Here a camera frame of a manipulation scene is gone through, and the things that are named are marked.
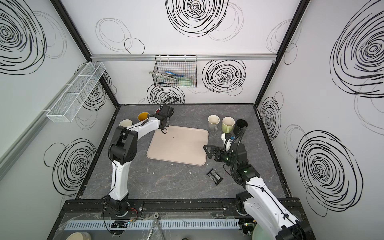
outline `table surface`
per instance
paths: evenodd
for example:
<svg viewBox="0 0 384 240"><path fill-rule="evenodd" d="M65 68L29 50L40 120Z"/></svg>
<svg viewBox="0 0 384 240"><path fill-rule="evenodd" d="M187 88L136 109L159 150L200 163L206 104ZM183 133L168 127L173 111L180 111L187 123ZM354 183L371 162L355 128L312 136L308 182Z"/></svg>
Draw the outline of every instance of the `table surface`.
<svg viewBox="0 0 384 240"><path fill-rule="evenodd" d="M208 130L208 116L217 115L245 119L247 131L242 143L248 154L249 163L260 173L265 184L276 197L285 197L264 136L257 121L252 105L187 105L172 106L175 113L170 125ZM111 189L112 165L108 159L108 147L113 133L124 119L139 122L141 112L154 113L158 106L121 106L120 111L108 135L100 157L85 188L82 199L100 199ZM208 145L222 147L221 131L209 132ZM146 154L154 132L139 139L137 154L131 163L128 177L129 199L197 199L197 198L234 198L244 189L225 173L222 162L207 158L203 166L194 166L148 159ZM214 169L223 180L215 185L207 173Z"/></svg>

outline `green mug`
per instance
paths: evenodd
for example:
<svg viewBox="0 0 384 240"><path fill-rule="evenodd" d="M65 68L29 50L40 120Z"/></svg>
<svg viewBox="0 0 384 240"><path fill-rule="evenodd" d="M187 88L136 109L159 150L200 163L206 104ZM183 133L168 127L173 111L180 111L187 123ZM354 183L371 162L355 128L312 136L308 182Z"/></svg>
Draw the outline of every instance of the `green mug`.
<svg viewBox="0 0 384 240"><path fill-rule="evenodd" d="M221 125L221 130L223 133L230 133L235 126L235 120L231 117L223 118L223 124Z"/></svg>

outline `black wire basket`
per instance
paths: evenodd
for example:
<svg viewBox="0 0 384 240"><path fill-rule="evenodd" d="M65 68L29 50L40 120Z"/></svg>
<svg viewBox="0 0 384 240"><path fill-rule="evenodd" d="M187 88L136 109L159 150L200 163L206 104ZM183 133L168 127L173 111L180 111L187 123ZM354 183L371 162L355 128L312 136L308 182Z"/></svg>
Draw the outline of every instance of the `black wire basket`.
<svg viewBox="0 0 384 240"><path fill-rule="evenodd" d="M167 83L177 87L196 87L196 55L156 55L155 59L152 72L155 86Z"/></svg>

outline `black mug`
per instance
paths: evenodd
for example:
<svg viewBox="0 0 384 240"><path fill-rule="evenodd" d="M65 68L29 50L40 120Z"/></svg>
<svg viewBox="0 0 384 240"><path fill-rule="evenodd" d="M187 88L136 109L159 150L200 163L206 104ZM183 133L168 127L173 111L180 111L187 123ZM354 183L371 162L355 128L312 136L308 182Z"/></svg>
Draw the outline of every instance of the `black mug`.
<svg viewBox="0 0 384 240"><path fill-rule="evenodd" d="M245 121L244 119L237 120L235 123L235 127L233 128L233 133L235 135L239 134L243 127L248 127L247 121Z"/></svg>

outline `beige tray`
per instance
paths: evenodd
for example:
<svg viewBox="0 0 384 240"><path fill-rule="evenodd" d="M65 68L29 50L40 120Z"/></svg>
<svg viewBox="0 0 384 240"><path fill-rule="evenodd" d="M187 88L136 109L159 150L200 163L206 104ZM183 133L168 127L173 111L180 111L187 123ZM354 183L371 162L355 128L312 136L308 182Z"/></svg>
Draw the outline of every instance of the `beige tray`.
<svg viewBox="0 0 384 240"><path fill-rule="evenodd" d="M207 130L177 126L166 129L166 134L160 129L155 131L147 151L148 158L199 166L205 164L207 154L203 146L208 145Z"/></svg>

